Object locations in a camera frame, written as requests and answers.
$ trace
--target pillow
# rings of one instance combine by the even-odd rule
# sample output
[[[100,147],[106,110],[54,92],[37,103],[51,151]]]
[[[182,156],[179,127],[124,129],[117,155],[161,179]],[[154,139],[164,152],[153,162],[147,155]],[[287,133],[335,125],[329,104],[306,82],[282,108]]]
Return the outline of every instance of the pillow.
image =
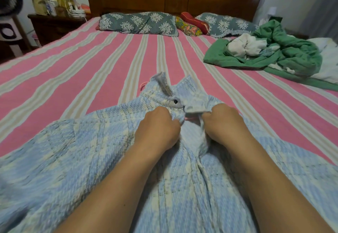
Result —
[[[209,36],[222,38],[226,35],[242,35],[255,31],[258,26],[240,18],[222,16],[214,13],[204,12],[196,17],[198,20],[209,24]]]
[[[187,36],[200,36],[203,35],[202,31],[189,23],[184,22],[180,17],[176,16],[176,27],[183,31]]]
[[[194,17],[191,16],[190,13],[188,13],[188,12],[181,13],[181,18],[182,18],[183,21],[190,23],[190,24],[194,24],[195,26],[200,28],[200,30],[202,31],[203,34],[206,35],[208,33],[209,25],[206,22],[195,19]]]
[[[107,13],[99,21],[100,30],[131,34],[179,36],[175,16],[164,12]]]

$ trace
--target pink striped bedsheet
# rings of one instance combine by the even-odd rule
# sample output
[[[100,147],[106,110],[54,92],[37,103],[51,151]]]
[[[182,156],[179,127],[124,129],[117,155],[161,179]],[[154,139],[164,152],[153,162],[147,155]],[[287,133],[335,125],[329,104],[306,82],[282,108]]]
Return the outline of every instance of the pink striped bedsheet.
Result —
[[[338,93],[263,71],[204,64],[210,36],[97,31],[98,18],[64,38],[0,66],[0,156],[51,122],[128,102],[165,71],[170,84],[191,75],[199,88],[270,135],[338,164]]]

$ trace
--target red bolster pillow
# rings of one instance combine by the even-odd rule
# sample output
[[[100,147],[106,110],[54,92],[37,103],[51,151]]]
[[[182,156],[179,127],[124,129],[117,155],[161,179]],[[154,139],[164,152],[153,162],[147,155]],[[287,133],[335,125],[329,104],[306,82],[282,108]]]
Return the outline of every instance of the red bolster pillow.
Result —
[[[196,27],[199,27],[203,34],[208,34],[209,32],[209,25],[206,22],[200,21],[198,19],[195,19],[192,17],[192,15],[188,12],[181,13],[181,19],[187,23],[190,23],[192,25],[195,25]]]

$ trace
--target person's right hand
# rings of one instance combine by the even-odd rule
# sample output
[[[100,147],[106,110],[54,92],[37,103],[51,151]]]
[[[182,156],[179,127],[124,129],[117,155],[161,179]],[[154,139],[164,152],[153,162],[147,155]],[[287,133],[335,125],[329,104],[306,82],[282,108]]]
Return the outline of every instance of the person's right hand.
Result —
[[[243,141],[253,138],[238,111],[224,103],[214,106],[211,112],[203,113],[202,119],[205,132],[210,138],[230,152],[242,146]]]

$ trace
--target gray curtain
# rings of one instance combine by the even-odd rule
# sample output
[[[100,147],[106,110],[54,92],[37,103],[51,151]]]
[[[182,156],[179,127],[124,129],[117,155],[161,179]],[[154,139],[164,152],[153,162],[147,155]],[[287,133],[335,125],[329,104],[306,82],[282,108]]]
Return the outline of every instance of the gray curtain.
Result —
[[[317,0],[301,24],[300,32],[310,38],[330,37],[338,42],[338,0]]]

